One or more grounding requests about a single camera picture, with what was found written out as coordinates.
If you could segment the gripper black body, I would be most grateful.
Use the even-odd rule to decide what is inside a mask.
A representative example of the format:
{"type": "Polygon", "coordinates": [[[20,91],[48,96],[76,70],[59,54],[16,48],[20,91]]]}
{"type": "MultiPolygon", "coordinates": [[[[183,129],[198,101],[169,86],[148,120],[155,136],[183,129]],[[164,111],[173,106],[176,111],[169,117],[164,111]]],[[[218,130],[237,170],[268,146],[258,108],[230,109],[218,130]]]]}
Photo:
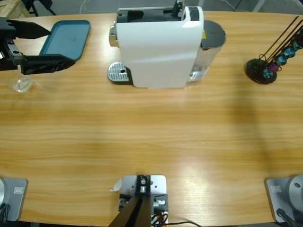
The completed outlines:
{"type": "Polygon", "coordinates": [[[21,21],[0,18],[0,70],[16,70],[24,59],[14,40],[24,38],[21,21]]]}

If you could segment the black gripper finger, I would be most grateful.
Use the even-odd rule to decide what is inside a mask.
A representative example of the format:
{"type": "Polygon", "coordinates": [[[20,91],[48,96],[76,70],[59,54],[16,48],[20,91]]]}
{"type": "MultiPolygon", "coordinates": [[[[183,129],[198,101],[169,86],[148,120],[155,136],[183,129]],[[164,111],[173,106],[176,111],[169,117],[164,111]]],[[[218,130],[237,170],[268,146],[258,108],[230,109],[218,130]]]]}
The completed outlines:
{"type": "Polygon", "coordinates": [[[22,39],[37,39],[43,36],[50,35],[51,32],[44,27],[34,23],[18,20],[7,20],[9,25],[16,30],[16,37],[22,39]]]}
{"type": "Polygon", "coordinates": [[[73,66],[75,62],[75,60],[61,54],[24,55],[20,66],[22,74],[32,75],[65,70],[73,66]]]}

